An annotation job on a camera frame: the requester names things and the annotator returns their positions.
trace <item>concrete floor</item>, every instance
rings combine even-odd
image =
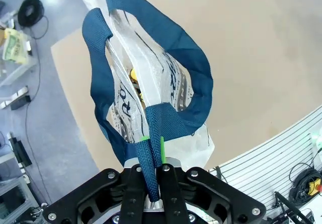
[[[1,1],[7,4],[3,14],[18,10],[23,0]],[[37,44],[32,41],[35,56],[38,48],[41,75],[39,92],[28,109],[27,131],[30,145],[25,129],[26,106],[16,111],[0,110],[0,131],[4,134],[12,132],[21,139],[33,162],[33,165],[27,167],[27,171],[36,184],[37,195],[41,200],[51,203],[98,173],[98,169],[70,111],[50,52],[54,43],[82,26],[88,9],[82,0],[41,1],[45,8],[45,16],[49,20],[49,28],[46,35],[37,40]],[[46,24],[46,20],[43,19],[32,28],[36,37],[45,32]],[[1,88],[0,96],[13,94],[27,85],[33,97],[39,83],[38,73],[39,66],[33,67],[10,87]],[[0,149],[0,155],[7,151],[9,149],[5,146]],[[39,165],[44,184],[36,163]]]

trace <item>white corrugated panel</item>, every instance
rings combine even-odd
[[[266,205],[266,217],[274,217],[280,213],[279,208],[269,210],[275,204],[274,191],[288,198],[292,186],[289,172],[300,162],[311,163],[310,134],[321,128],[322,106],[281,134],[221,165],[221,172],[229,185]],[[305,165],[297,166],[291,179],[294,180],[305,168]]]

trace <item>bag strap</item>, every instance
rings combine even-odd
[[[177,112],[170,103],[145,109],[155,166],[162,164],[160,137],[165,141],[193,134],[206,121],[212,103],[213,80],[207,57],[193,39],[175,22],[146,0],[106,0],[109,12],[132,14],[142,28],[168,54],[185,67],[194,91],[189,106]]]
[[[150,140],[127,143],[106,120],[109,108],[115,98],[114,79],[105,56],[106,40],[109,40],[113,34],[107,26],[100,9],[96,8],[88,12],[83,22],[82,33],[90,52],[92,64],[91,97],[95,103],[95,117],[101,131],[111,143],[113,151],[122,165],[126,161],[125,157],[138,157],[150,200],[157,201],[159,200],[159,192],[149,148]]]

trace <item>screw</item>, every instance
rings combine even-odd
[[[168,165],[163,165],[162,170],[163,171],[169,171],[170,167]]]
[[[115,177],[115,174],[113,172],[110,172],[108,174],[109,179],[113,179]]]
[[[120,220],[120,216],[119,215],[116,215],[112,218],[112,221],[114,224],[119,224],[119,220]]]
[[[197,177],[198,176],[198,171],[196,171],[196,170],[191,171],[191,176],[192,177]]]
[[[254,208],[253,210],[252,210],[252,214],[253,215],[259,215],[261,213],[261,210],[259,210],[258,208]]]
[[[50,213],[49,215],[48,215],[48,219],[49,220],[55,220],[56,219],[56,214],[55,213]]]
[[[192,214],[189,214],[189,220],[190,222],[194,222],[196,220],[196,217]]]

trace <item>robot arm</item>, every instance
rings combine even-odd
[[[215,224],[256,224],[266,213],[263,204],[201,168],[184,172],[172,159],[156,169],[156,176],[159,203],[146,204],[141,167],[126,162],[122,173],[103,170],[46,208],[43,216],[50,224],[203,224],[202,210]]]

